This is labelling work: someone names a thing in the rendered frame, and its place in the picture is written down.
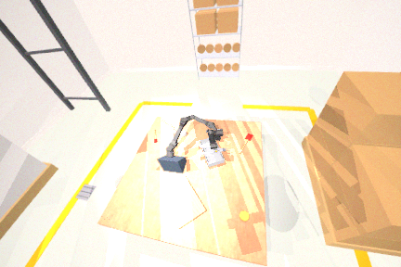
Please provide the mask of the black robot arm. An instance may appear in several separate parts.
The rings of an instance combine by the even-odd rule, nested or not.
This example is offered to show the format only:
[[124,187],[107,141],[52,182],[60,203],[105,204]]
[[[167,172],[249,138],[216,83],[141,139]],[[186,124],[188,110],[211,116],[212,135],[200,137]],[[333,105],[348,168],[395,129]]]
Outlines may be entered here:
[[191,121],[191,120],[195,120],[195,121],[201,122],[204,125],[206,125],[207,127],[209,127],[210,130],[206,130],[206,133],[209,134],[210,137],[214,137],[215,136],[214,141],[215,140],[216,141],[220,141],[221,140],[221,136],[223,136],[223,129],[216,129],[215,124],[213,122],[203,120],[203,119],[201,119],[201,118],[199,118],[199,117],[197,117],[195,115],[182,117],[180,119],[179,127],[178,127],[178,129],[177,129],[177,131],[175,133],[174,139],[170,142],[168,147],[165,148],[166,149],[166,156],[165,157],[172,158],[172,157],[175,156],[174,149],[178,145],[177,140],[179,138],[179,135],[181,134],[183,128],[188,123],[188,121]]

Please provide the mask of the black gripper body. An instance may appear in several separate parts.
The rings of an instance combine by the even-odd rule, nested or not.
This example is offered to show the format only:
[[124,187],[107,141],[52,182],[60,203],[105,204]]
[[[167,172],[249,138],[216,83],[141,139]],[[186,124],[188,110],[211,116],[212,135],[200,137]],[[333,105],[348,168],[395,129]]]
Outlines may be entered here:
[[[208,134],[208,136],[209,136],[209,134]],[[214,139],[215,139],[215,136],[214,137],[209,136],[209,141],[211,142],[211,144],[210,144],[211,149],[217,148],[217,144],[215,143]]]

